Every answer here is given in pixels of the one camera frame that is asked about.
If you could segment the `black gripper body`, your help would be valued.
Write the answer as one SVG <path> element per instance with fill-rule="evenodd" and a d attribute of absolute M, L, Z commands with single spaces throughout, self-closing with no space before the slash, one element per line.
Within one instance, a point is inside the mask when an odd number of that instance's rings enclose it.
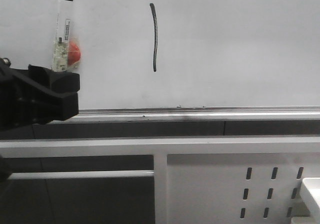
<path fill-rule="evenodd" d="M 49 123 L 50 70 L 35 65 L 11 68 L 8 58 L 0 63 L 0 130 Z"/>

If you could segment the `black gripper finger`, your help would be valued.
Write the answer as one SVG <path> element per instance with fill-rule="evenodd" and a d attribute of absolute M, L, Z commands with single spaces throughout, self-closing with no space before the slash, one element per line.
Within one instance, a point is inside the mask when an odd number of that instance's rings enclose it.
<path fill-rule="evenodd" d="M 28 66 L 29 77 L 38 84 L 57 93 L 78 92 L 80 75 L 73 72 L 55 72 L 41 66 Z"/>
<path fill-rule="evenodd" d="M 79 113 L 78 92 L 57 93 L 47 91 L 50 108 L 50 122 L 64 121 Z"/>

